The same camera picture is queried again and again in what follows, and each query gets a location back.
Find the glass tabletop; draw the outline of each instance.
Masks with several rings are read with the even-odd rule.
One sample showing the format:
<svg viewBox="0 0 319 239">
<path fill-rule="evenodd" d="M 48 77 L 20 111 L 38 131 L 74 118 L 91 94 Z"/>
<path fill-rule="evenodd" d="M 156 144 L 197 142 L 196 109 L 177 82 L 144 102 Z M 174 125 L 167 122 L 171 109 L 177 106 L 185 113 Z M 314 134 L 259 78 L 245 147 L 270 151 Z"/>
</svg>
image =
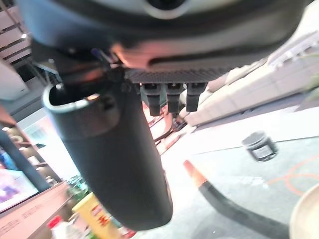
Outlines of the glass tabletop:
<svg viewBox="0 0 319 239">
<path fill-rule="evenodd" d="M 227 198 L 288 225 L 301 195 L 319 183 L 319 137 L 276 142 L 278 154 L 257 162 L 243 147 L 193 154 L 178 148 L 163 155 L 174 214 L 161 228 L 139 232 L 141 239 L 267 239 L 218 213 L 199 192 L 183 162 L 188 159 Z"/>
</svg>

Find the yellow box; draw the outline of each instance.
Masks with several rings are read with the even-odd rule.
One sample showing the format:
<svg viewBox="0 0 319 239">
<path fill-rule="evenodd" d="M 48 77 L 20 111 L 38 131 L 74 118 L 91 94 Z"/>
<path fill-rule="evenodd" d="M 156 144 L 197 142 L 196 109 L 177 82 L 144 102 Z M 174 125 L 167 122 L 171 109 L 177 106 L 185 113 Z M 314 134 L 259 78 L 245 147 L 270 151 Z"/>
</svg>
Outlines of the yellow box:
<svg viewBox="0 0 319 239">
<path fill-rule="evenodd" d="M 120 239 L 121 235 L 100 202 L 90 193 L 72 208 L 99 239 Z"/>
</svg>

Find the white bowl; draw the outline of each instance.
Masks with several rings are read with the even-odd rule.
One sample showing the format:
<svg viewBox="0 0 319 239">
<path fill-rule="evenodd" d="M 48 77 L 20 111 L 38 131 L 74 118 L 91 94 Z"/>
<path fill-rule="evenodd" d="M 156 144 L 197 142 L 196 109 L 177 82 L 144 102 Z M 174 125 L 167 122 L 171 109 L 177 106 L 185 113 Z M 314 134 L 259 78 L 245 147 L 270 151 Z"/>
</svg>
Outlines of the white bowl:
<svg viewBox="0 0 319 239">
<path fill-rule="evenodd" d="M 319 184 L 307 191 L 295 206 L 290 239 L 319 239 Z"/>
</svg>

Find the white sofa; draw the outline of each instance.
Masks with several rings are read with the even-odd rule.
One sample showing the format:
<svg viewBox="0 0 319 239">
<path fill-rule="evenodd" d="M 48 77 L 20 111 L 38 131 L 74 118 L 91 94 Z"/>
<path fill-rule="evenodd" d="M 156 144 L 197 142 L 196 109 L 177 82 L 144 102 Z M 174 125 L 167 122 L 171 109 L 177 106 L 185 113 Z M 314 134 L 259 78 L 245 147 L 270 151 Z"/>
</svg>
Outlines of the white sofa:
<svg viewBox="0 0 319 239">
<path fill-rule="evenodd" d="M 319 54 L 318 42 L 319 32 L 304 35 L 283 45 L 262 66 L 234 69 L 211 81 L 200 96 L 198 111 L 189 113 L 184 108 L 179 115 L 195 126 L 303 92 L 319 72 L 319 56 L 311 56 Z"/>
</svg>

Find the television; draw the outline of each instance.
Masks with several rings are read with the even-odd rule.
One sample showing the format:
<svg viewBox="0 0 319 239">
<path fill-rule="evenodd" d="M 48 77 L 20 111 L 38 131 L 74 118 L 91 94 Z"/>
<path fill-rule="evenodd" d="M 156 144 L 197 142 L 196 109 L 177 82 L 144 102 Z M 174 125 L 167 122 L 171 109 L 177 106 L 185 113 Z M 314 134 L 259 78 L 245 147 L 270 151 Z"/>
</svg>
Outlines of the television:
<svg viewBox="0 0 319 239">
<path fill-rule="evenodd" d="M 0 213 L 36 193 L 37 188 L 0 146 Z"/>
</svg>

